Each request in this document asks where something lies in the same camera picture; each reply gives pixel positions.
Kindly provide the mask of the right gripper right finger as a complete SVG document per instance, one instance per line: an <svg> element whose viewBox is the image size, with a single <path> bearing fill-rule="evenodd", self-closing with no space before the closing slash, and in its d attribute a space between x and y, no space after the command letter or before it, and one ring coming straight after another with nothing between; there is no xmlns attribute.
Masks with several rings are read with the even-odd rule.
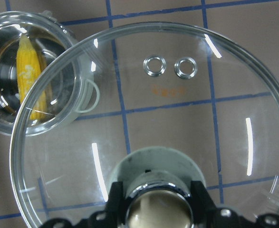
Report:
<svg viewBox="0 0 279 228"><path fill-rule="evenodd" d="M217 208L201 181L191 181L191 196L195 225L199 225L201 228L212 228L213 215Z"/></svg>

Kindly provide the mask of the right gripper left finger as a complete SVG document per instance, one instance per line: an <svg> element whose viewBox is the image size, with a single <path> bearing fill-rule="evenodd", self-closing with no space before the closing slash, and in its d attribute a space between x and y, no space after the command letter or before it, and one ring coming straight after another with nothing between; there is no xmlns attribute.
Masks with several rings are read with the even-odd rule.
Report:
<svg viewBox="0 0 279 228"><path fill-rule="evenodd" d="M124 191L121 181L113 182L106 203L106 228L117 228L122 221Z"/></svg>

